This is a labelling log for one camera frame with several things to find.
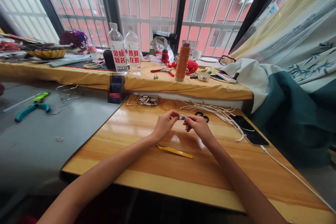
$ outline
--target woven basket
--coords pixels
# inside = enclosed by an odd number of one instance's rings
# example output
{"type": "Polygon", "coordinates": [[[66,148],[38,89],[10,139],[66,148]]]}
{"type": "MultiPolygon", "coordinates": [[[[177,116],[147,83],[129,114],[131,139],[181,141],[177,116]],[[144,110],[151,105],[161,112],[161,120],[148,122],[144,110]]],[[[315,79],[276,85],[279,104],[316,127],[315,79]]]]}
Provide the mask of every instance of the woven basket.
{"type": "Polygon", "coordinates": [[[37,58],[40,58],[42,60],[50,60],[50,59],[58,59],[63,58],[66,50],[60,49],[60,50],[36,50],[36,51],[25,51],[26,53],[35,56],[37,58]]]}

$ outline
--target yellow tweezers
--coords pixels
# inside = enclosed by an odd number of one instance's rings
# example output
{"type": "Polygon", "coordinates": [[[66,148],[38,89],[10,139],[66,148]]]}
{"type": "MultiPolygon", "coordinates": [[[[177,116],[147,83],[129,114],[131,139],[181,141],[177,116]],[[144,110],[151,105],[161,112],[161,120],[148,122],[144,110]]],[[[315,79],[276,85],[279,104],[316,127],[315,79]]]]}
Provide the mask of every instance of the yellow tweezers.
{"type": "Polygon", "coordinates": [[[179,151],[179,150],[175,150],[175,149],[170,148],[170,147],[163,147],[163,146],[161,146],[161,145],[159,145],[159,144],[156,144],[155,146],[158,147],[160,150],[173,152],[173,153],[175,153],[175,154],[177,154],[177,155],[184,156],[184,157],[186,157],[186,158],[190,158],[190,159],[193,159],[193,158],[194,158],[194,157],[193,157],[192,155],[190,155],[190,154],[181,152],[181,151],[179,151]]]}

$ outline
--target person's arm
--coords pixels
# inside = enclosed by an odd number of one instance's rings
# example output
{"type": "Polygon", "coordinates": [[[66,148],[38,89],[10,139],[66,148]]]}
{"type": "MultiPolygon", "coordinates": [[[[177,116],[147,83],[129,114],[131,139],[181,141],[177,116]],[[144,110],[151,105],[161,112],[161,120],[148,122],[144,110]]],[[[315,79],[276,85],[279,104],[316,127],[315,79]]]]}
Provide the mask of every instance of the person's arm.
{"type": "Polygon", "coordinates": [[[101,161],[68,185],[38,221],[38,224],[74,223],[83,208],[104,191],[142,153],[161,141],[177,121],[170,110],[159,115],[152,134],[101,161]]]}
{"type": "Polygon", "coordinates": [[[217,142],[203,117],[187,115],[183,124],[187,132],[193,128],[203,144],[213,154],[254,223],[287,223],[265,195],[217,142]]]}

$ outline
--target white saucer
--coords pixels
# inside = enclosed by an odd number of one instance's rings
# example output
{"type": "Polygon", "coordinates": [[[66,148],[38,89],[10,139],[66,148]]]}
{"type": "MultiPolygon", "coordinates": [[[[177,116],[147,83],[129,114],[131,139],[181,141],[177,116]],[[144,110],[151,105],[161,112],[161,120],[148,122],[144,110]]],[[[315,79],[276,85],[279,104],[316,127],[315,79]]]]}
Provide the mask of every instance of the white saucer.
{"type": "Polygon", "coordinates": [[[202,57],[199,60],[205,61],[205,62],[210,62],[210,63],[217,63],[218,59],[215,58],[207,58],[207,57],[202,57]]]}

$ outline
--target teal fabric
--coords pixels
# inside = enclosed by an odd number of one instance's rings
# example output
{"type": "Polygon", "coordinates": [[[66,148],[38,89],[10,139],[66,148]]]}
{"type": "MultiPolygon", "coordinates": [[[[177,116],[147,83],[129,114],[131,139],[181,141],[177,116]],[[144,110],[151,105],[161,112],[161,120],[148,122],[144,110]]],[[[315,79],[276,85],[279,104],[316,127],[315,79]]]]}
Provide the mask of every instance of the teal fabric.
{"type": "Polygon", "coordinates": [[[296,168],[329,165],[328,148],[336,143],[336,83],[308,94],[286,72],[272,74],[268,96],[249,118],[296,168]]]}

